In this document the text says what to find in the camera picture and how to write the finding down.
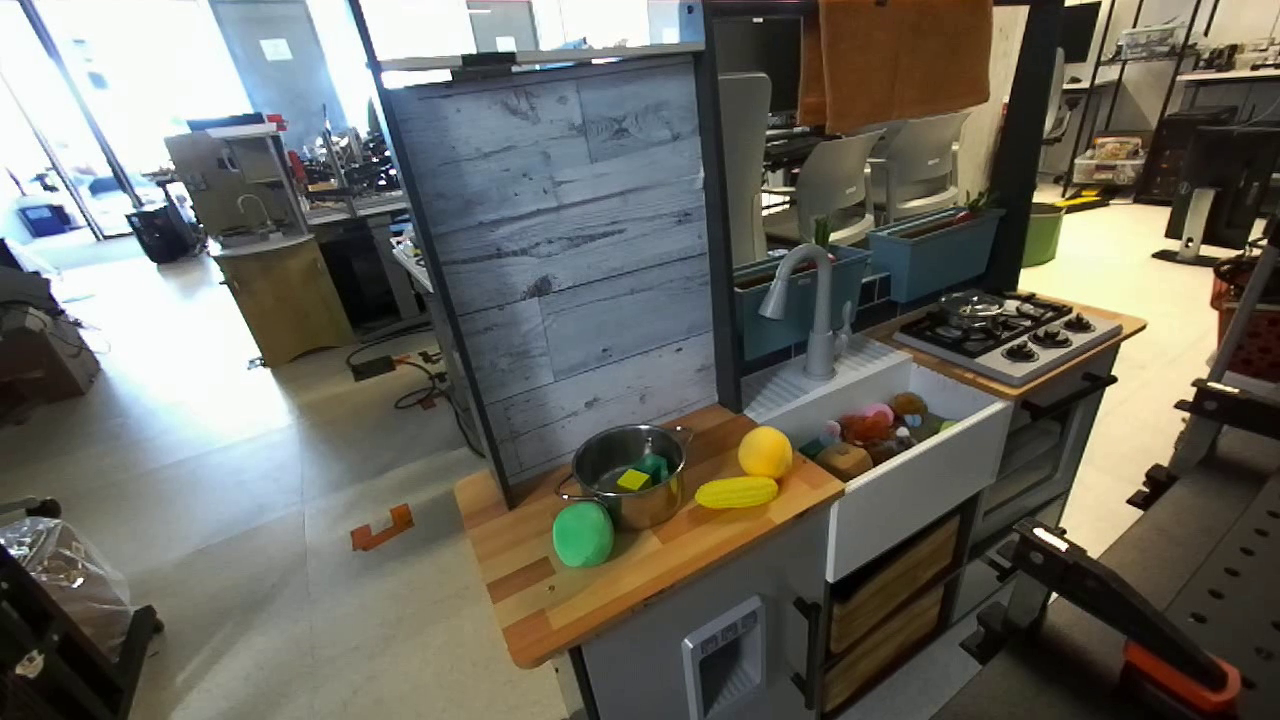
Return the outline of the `black robot base foreground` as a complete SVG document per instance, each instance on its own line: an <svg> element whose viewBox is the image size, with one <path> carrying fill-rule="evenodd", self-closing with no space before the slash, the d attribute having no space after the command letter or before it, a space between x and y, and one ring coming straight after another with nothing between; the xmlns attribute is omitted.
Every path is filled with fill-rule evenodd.
<svg viewBox="0 0 1280 720"><path fill-rule="evenodd" d="M936 720L1280 720L1280 441L1230 432L1101 563L1230 663L1225 710L1145 681L1120 629L1054 598Z"/></svg>

